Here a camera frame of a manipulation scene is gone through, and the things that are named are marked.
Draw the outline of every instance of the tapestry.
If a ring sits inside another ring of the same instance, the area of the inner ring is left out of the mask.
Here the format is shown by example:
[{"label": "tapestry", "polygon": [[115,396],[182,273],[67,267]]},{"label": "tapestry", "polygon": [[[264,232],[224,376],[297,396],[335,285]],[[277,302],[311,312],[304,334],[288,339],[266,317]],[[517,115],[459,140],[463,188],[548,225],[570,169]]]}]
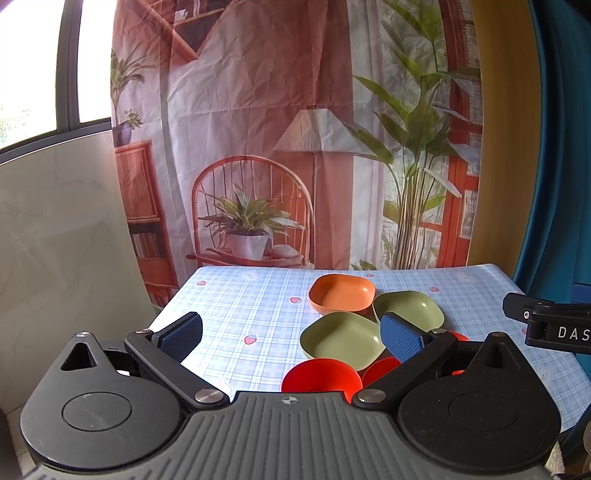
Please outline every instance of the tapestry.
[{"label": "tapestry", "polygon": [[203,265],[466,264],[469,0],[126,0],[113,36],[119,183],[153,303]]}]

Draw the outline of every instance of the blue plaid tablecloth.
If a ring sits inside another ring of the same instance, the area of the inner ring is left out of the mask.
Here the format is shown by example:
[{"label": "blue plaid tablecloth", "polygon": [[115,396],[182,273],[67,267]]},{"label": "blue plaid tablecloth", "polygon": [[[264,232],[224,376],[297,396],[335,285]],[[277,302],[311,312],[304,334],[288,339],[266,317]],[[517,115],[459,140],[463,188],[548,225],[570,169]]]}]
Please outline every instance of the blue plaid tablecloth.
[{"label": "blue plaid tablecloth", "polygon": [[[308,290],[328,270],[203,267],[158,315],[158,331],[187,312],[203,319],[203,340],[183,365],[233,398],[239,390],[279,391],[284,375],[306,360],[300,333],[320,317]],[[524,345],[525,325],[504,316],[502,299],[519,288],[496,266],[398,271],[342,271],[387,291],[428,294],[445,315],[444,327],[471,340],[509,334],[548,388],[562,428],[577,422],[591,403],[591,382],[572,353]]]}]

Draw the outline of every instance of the window frame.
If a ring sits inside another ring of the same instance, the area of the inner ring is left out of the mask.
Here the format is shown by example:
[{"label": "window frame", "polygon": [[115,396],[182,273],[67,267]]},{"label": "window frame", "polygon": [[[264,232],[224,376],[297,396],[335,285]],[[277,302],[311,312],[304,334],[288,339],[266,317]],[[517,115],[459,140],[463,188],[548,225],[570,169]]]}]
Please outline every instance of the window frame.
[{"label": "window frame", "polygon": [[[0,165],[42,148],[112,130],[111,118],[80,122],[78,111],[78,43],[84,0],[66,0],[61,14],[56,57],[57,128],[0,148]],[[0,14],[3,5],[0,0]]]}]

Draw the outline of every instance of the checkered tablecloth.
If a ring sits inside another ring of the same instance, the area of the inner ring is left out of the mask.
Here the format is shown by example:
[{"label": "checkered tablecloth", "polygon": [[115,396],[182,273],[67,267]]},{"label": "checkered tablecloth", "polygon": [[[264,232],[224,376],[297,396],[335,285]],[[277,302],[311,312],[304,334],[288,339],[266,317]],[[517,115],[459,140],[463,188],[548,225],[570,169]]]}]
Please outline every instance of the checkered tablecloth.
[{"label": "checkered tablecloth", "polygon": [[[327,270],[203,267],[185,283],[151,329],[158,331],[187,312],[203,319],[203,340],[183,365],[233,398],[239,390],[279,391],[284,375],[306,360],[300,333],[320,317],[308,290]],[[387,291],[427,293],[445,315],[444,327],[484,340],[508,333],[548,388],[563,430],[591,403],[591,382],[571,353],[524,345],[525,325],[503,315],[502,299],[519,291],[494,265],[400,271],[343,271]]]}]

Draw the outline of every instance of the wooden chair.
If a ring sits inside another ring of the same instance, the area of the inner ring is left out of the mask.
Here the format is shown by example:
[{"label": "wooden chair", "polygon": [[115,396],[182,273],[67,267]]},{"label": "wooden chair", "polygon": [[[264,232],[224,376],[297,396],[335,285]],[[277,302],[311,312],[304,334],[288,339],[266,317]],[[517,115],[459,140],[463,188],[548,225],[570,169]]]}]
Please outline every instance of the wooden chair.
[{"label": "wooden chair", "polygon": [[[199,217],[216,213],[214,197],[227,197],[235,201],[232,185],[236,185],[250,198],[276,200],[281,210],[304,226],[303,230],[288,228],[287,233],[276,233],[274,245],[285,244],[300,254],[297,259],[260,261],[236,259],[225,248],[225,236],[214,235],[214,226],[207,227]],[[197,260],[197,267],[209,265],[249,265],[260,267],[314,268],[310,263],[310,242],[314,232],[314,215],[310,194],[304,183],[289,168],[268,158],[238,155],[223,158],[203,170],[193,185],[191,194],[195,254],[188,259]]]}]

